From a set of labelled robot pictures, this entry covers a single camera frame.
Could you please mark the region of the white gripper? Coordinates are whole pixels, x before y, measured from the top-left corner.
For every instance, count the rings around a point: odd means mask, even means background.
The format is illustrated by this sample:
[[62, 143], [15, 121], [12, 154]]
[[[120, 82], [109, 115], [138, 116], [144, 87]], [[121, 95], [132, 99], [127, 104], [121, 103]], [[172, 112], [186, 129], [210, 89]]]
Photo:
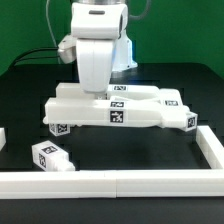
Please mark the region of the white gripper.
[[109, 85], [113, 60], [114, 40], [78, 39], [76, 55], [81, 88], [88, 93], [104, 93]]

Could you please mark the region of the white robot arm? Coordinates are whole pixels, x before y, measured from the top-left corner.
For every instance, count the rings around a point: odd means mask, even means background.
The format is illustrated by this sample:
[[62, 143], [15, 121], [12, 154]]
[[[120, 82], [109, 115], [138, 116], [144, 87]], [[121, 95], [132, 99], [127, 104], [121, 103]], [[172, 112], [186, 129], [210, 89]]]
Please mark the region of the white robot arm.
[[84, 92], [103, 94], [111, 75], [136, 68], [128, 20], [144, 18], [151, 6], [146, 0], [140, 15], [130, 15], [127, 0], [77, 0], [72, 4], [71, 32], [58, 45], [64, 63], [77, 61]]

